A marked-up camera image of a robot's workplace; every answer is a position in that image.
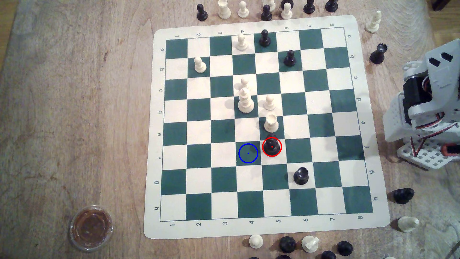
wooden table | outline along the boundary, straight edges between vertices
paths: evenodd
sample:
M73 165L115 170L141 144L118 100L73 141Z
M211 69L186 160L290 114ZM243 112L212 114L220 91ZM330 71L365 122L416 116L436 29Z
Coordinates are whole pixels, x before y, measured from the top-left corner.
M22 1L0 76L0 258L275 258L276 240L262 249L247 236L150 240L143 234L153 34L158 29L258 21L217 16L216 0L203 4L209 19L196 19L196 1ZM296 2L293 18L307 15ZM416 196L389 202L391 218L416 216L421 225L405 234L391 226L310 233L320 238L316 258L347 240L351 259L452 258L460 245L459 166L424 171L396 157L401 143L384 140L382 115L403 85L401 66L434 48L424 0L347 0L329 14L317 0L312 15L354 15L365 60L380 42L389 46L381 65L365 61L387 191L411 187ZM364 31L382 11L377 34ZM85 254L70 245L68 224L82 207L111 211L115 231L103 249ZM291 234L301 240L305 233ZM460 252L454 253L458 258Z

